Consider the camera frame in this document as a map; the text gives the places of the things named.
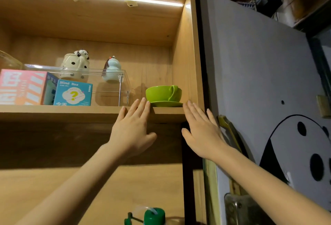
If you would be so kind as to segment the person's right hand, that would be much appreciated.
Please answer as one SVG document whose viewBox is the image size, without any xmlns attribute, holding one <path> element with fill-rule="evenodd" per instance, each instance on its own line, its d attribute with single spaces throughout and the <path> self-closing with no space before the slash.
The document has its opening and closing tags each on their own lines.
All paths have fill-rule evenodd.
<svg viewBox="0 0 331 225">
<path fill-rule="evenodd" d="M 189 110 L 188 102 L 183 104 L 184 114 L 188 122 Z M 225 142 L 221 129 L 219 131 L 209 131 L 206 127 L 208 121 L 205 113 L 205 126 L 190 128 L 189 131 L 195 138 L 194 148 L 191 148 L 198 156 L 216 162 L 221 155 L 224 155 L 230 149 L 230 146 Z"/>
</svg>

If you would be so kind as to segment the person's left hand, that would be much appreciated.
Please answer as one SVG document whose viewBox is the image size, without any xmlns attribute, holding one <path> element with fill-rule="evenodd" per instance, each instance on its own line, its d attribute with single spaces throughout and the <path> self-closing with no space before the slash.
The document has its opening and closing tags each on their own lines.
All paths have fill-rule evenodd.
<svg viewBox="0 0 331 225">
<path fill-rule="evenodd" d="M 147 120 L 150 114 L 151 104 L 149 101 L 146 103 Z M 133 122 L 132 121 L 132 106 L 129 110 L 126 109 L 125 124 L 113 125 L 109 144 L 111 150 L 118 154 L 123 159 L 128 159 L 137 156 L 144 152 L 142 150 L 143 138 L 147 133 L 147 122 Z"/>
</svg>

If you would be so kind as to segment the person's right forearm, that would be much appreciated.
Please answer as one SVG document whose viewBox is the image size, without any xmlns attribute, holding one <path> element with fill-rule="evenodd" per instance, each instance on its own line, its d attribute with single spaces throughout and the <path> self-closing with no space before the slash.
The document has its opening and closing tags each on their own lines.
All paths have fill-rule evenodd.
<svg viewBox="0 0 331 225">
<path fill-rule="evenodd" d="M 241 185 L 276 225 L 331 225 L 331 213 L 225 145 L 210 160 Z"/>
</svg>

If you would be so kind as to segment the person's left forearm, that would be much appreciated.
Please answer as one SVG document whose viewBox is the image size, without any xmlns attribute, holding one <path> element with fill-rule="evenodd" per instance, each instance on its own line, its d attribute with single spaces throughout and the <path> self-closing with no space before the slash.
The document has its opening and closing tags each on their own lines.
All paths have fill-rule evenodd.
<svg viewBox="0 0 331 225">
<path fill-rule="evenodd" d="M 77 225 L 130 150 L 124 143 L 103 145 L 72 177 L 15 225 Z"/>
</svg>

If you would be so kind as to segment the green cup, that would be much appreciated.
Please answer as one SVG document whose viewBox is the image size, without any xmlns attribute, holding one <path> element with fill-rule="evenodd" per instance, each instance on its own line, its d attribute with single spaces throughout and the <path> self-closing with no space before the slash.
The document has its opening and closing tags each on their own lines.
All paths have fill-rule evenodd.
<svg viewBox="0 0 331 225">
<path fill-rule="evenodd" d="M 176 85 L 171 86 L 153 86 L 147 88 L 146 99 L 150 102 L 159 102 L 159 101 L 172 101 L 180 102 L 182 96 L 182 89 Z"/>
</svg>

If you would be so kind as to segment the green saucer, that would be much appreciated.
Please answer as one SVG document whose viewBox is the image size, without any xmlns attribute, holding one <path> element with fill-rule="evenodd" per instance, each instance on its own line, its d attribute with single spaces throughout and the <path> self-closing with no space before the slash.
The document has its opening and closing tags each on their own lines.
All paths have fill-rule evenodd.
<svg viewBox="0 0 331 225">
<path fill-rule="evenodd" d="M 150 102 L 152 107 L 171 107 L 171 108 L 177 108 L 182 107 L 183 103 L 181 102 L 175 102 L 175 101 L 154 101 Z"/>
</svg>

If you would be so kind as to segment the clear acrylic display box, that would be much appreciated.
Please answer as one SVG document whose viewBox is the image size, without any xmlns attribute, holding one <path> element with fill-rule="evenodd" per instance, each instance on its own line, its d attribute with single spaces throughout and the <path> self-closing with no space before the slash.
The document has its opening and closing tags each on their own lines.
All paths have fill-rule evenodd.
<svg viewBox="0 0 331 225">
<path fill-rule="evenodd" d="M 24 64 L 23 69 L 49 72 L 57 78 L 61 73 L 64 73 L 61 67 L 55 66 Z M 83 75 L 89 76 L 86 83 L 93 85 L 91 106 L 130 106 L 131 85 L 125 70 L 122 70 L 123 82 L 115 83 L 108 83 L 102 79 L 103 69 L 89 68 L 84 70 Z"/>
</svg>

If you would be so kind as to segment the wooden shelf cabinet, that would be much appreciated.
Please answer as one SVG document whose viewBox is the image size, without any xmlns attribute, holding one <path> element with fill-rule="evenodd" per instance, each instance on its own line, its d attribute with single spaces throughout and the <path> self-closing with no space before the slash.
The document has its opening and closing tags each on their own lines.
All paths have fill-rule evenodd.
<svg viewBox="0 0 331 225">
<path fill-rule="evenodd" d="M 152 86 L 177 85 L 181 102 L 204 108 L 196 0 L 183 7 L 122 0 L 0 0 L 0 50 L 25 64 L 59 67 L 89 52 L 90 68 L 115 56 L 131 85 L 130 105 Z M 120 106 L 0 106 L 0 225 L 12 225 L 77 172 L 109 139 Z M 158 136 L 120 166 L 80 225 L 117 225 L 141 206 L 174 224 L 207 223 L 201 159 L 181 136 L 182 107 L 154 107 Z"/>
</svg>

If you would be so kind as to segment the pale blue gourd jar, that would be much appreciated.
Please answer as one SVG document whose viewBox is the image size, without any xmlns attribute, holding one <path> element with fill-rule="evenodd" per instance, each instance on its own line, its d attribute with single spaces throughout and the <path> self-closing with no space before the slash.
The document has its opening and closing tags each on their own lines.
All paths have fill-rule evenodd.
<svg viewBox="0 0 331 225">
<path fill-rule="evenodd" d="M 122 66 L 115 56 L 105 62 L 102 79 L 108 83 L 123 82 Z"/>
</svg>

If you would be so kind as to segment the blue cardboard box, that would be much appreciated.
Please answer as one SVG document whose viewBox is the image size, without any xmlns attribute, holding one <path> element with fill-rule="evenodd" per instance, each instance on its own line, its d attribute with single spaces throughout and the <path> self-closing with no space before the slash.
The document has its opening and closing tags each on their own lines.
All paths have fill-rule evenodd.
<svg viewBox="0 0 331 225">
<path fill-rule="evenodd" d="M 85 82 L 58 80 L 54 106 L 91 106 L 93 85 Z"/>
</svg>

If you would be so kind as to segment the cream panda teapot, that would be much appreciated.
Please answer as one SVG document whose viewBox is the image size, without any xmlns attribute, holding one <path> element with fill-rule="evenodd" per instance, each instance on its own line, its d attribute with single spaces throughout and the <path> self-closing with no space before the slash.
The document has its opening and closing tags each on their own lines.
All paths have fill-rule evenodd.
<svg viewBox="0 0 331 225">
<path fill-rule="evenodd" d="M 59 75 L 62 80 L 72 81 L 88 81 L 88 75 L 83 75 L 84 69 L 89 69 L 89 54 L 88 51 L 80 49 L 73 53 L 68 53 L 64 56 L 64 60 L 61 64 L 64 73 Z"/>
</svg>

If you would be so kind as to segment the white board with panda drawing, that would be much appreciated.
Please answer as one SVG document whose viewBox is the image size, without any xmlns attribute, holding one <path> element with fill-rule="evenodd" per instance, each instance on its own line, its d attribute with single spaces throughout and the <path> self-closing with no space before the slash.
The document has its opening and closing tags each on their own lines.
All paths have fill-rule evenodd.
<svg viewBox="0 0 331 225">
<path fill-rule="evenodd" d="M 244 154 L 331 213 L 331 119 L 304 33 L 230 0 L 200 0 L 210 107 Z"/>
</svg>

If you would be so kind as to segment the green spray bottle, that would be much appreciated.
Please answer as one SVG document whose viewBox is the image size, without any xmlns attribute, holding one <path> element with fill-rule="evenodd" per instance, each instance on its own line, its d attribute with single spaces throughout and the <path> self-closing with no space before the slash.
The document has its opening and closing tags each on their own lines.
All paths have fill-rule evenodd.
<svg viewBox="0 0 331 225">
<path fill-rule="evenodd" d="M 144 216 L 139 219 L 135 214 L 144 211 Z M 124 225 L 132 225 L 133 221 L 137 221 L 142 225 L 166 225 L 165 211 L 159 207 L 141 206 L 133 212 L 128 212 L 124 219 Z"/>
</svg>

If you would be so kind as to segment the pink cardboard box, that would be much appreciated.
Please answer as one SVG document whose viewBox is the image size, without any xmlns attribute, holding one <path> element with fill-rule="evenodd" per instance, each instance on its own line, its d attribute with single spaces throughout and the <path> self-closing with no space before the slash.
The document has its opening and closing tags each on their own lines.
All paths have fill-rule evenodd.
<svg viewBox="0 0 331 225">
<path fill-rule="evenodd" d="M 58 81 L 49 72 L 2 69 L 0 105 L 53 105 Z"/>
</svg>

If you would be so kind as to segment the small wooden block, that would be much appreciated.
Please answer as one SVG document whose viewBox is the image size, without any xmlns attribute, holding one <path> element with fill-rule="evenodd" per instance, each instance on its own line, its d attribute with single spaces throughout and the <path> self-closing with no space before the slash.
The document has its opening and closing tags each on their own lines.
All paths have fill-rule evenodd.
<svg viewBox="0 0 331 225">
<path fill-rule="evenodd" d="M 316 99 L 321 118 L 331 119 L 331 105 L 328 97 L 317 95 Z"/>
</svg>

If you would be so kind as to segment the brown cardboard box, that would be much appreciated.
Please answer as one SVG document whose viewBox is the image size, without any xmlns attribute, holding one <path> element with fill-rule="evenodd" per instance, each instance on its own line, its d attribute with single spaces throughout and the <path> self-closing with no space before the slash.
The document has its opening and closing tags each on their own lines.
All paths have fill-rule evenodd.
<svg viewBox="0 0 331 225">
<path fill-rule="evenodd" d="M 256 1 L 255 0 L 231 0 L 233 2 L 236 2 L 246 8 L 252 9 L 254 11 L 257 11 L 256 7 Z"/>
</svg>

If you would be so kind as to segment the clear glass jar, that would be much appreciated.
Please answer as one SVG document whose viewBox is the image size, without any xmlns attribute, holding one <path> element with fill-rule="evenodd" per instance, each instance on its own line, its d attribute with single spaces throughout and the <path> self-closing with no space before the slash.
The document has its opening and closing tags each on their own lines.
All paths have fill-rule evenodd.
<svg viewBox="0 0 331 225">
<path fill-rule="evenodd" d="M 2 69 L 22 70 L 23 67 L 23 63 L 19 60 L 0 50 L 0 71 Z"/>
</svg>

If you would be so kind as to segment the black device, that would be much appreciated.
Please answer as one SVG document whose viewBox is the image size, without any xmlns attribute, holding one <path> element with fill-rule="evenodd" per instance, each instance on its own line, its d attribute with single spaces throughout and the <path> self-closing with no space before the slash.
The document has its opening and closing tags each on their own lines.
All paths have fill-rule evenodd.
<svg viewBox="0 0 331 225">
<path fill-rule="evenodd" d="M 256 0 L 256 9 L 257 12 L 271 18 L 282 4 L 282 0 Z"/>
</svg>

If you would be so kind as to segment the grey metal bracket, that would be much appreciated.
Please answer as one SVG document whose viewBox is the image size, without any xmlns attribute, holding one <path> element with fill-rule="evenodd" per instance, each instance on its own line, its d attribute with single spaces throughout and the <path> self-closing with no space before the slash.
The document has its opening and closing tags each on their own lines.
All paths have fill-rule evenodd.
<svg viewBox="0 0 331 225">
<path fill-rule="evenodd" d="M 227 193 L 226 225 L 262 225 L 262 210 L 249 195 Z"/>
</svg>

